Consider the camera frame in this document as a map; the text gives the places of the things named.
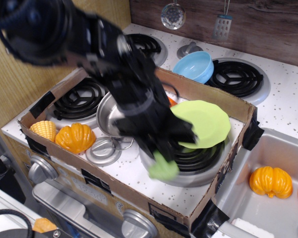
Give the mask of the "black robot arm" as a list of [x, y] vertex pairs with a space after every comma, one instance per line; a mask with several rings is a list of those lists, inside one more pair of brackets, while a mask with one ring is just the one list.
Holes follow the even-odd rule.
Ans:
[[118, 27], [70, 0], [0, 0], [0, 39], [22, 62], [83, 68], [105, 86], [122, 119], [115, 126], [152, 155], [175, 158], [179, 142], [195, 143], [192, 125], [177, 118], [156, 65]]

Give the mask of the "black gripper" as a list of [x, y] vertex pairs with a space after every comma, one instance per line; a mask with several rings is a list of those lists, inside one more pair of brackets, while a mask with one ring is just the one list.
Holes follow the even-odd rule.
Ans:
[[132, 136], [151, 158], [159, 152], [167, 162], [174, 161], [172, 143], [197, 142], [193, 125], [177, 118], [169, 107], [162, 84], [153, 87], [112, 86], [111, 94], [118, 110], [125, 116], [115, 125], [121, 135]]

